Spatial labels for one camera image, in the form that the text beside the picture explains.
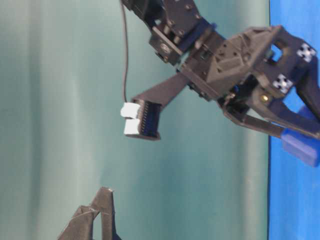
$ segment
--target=wire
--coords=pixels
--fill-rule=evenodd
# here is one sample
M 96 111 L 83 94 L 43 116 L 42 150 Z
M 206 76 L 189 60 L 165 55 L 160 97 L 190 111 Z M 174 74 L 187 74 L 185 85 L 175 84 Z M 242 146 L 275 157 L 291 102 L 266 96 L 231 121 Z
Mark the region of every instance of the wire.
M 128 43 L 128 26 L 125 7 L 122 0 L 119 0 L 121 6 L 121 13 L 123 19 L 123 35 L 124 35 L 124 72 L 122 80 L 122 96 L 125 103 L 127 103 L 127 77 L 128 77 L 128 68 L 129 68 L 129 43 Z

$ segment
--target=blue block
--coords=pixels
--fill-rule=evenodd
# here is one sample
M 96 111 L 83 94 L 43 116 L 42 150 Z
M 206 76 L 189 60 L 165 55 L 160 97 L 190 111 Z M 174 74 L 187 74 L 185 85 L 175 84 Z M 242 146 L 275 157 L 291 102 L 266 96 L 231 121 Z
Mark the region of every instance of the blue block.
M 304 106 L 300 115 L 315 120 L 312 112 Z M 288 153 L 302 160 L 307 165 L 316 167 L 320 161 L 320 141 L 312 137 L 302 135 L 291 129 L 286 129 L 282 136 L 282 147 Z

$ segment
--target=blue backdrop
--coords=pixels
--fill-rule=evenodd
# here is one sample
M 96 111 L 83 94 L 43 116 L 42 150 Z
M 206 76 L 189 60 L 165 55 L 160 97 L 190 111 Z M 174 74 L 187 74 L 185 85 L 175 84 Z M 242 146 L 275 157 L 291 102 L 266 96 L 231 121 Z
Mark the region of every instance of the blue backdrop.
M 319 0 L 270 0 L 270 13 L 272 25 L 320 49 Z M 296 92 L 285 102 L 294 111 L 303 106 Z M 320 239 L 320 168 L 284 152 L 279 139 L 270 141 L 269 239 Z

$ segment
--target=screw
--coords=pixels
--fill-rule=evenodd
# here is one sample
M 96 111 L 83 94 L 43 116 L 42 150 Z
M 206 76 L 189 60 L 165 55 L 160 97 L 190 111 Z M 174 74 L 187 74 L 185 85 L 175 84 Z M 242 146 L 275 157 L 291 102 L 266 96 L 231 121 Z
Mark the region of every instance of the screw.
M 179 30 L 179 35 L 180 35 L 180 36 L 185 35 L 185 31 L 183 31 L 183 30 Z
M 192 5 L 191 5 L 191 4 L 187 4 L 187 5 L 185 5 L 185 9 L 187 9 L 187 10 L 191 10 L 191 9 L 192 9 Z
M 269 101 L 269 97 L 267 95 L 262 95 L 260 99 L 263 103 L 267 103 Z
M 168 21 L 168 25 L 169 25 L 170 27 L 172 27 L 173 25 L 175 25 L 175 21 L 169 20 L 169 21 Z
M 171 49 L 170 47 L 168 47 L 166 44 L 161 43 L 160 48 L 166 53 L 166 54 L 170 54 L 171 53 Z

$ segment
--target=green fabric backdrop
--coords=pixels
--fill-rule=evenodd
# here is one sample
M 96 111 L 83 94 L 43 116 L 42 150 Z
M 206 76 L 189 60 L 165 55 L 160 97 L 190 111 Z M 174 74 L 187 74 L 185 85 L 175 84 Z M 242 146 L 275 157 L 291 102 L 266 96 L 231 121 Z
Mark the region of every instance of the green fabric backdrop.
M 267 0 L 196 3 L 226 37 L 269 23 Z M 120 16 L 118 0 L 0 2 L 0 239 L 55 239 L 100 186 L 123 240 L 267 239 L 267 136 L 188 90 L 161 141 L 123 136 Z M 128 28 L 132 97 L 174 70 Z

